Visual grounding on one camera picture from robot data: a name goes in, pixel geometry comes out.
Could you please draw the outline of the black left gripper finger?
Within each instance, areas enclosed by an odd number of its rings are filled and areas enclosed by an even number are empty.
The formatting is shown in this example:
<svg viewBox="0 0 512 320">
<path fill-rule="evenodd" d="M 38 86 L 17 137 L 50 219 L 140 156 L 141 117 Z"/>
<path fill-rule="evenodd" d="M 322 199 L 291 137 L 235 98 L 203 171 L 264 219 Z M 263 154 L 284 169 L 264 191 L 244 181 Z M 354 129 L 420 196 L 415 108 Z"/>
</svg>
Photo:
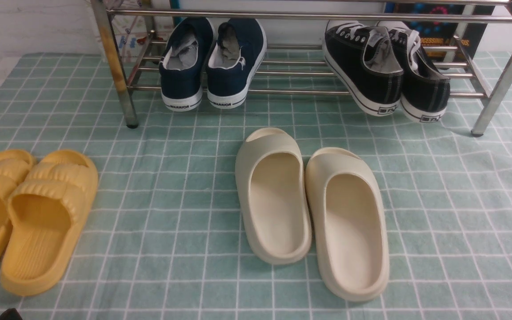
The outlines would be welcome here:
<svg viewBox="0 0 512 320">
<path fill-rule="evenodd" d="M 0 320 L 23 320 L 16 308 L 8 308 L 0 314 Z"/>
</svg>

